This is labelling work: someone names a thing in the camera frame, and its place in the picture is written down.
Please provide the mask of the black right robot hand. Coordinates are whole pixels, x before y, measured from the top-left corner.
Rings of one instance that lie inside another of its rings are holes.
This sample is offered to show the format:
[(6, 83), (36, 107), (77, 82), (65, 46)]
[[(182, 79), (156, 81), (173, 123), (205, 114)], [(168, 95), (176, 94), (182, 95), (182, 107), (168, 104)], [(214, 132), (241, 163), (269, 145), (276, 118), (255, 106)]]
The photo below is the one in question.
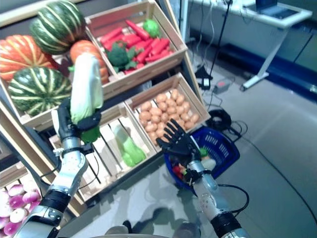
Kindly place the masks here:
[(201, 160), (198, 146), (176, 120), (171, 119), (167, 122), (163, 130), (163, 137), (156, 138), (156, 142), (163, 152), (177, 157), (178, 162), (184, 167), (187, 167), (192, 161)]

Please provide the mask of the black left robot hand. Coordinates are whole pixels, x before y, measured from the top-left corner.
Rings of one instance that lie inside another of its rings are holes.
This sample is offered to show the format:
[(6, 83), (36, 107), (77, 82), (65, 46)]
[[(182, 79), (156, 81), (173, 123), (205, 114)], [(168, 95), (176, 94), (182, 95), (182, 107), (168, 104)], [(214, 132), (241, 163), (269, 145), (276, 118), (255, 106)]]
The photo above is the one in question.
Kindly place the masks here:
[(95, 142), (100, 136), (101, 111), (96, 109), (91, 116), (84, 117), (78, 122), (71, 119), (70, 97), (62, 101), (57, 109), (58, 115), (58, 134), (63, 141), (68, 137), (78, 137), (85, 144)]

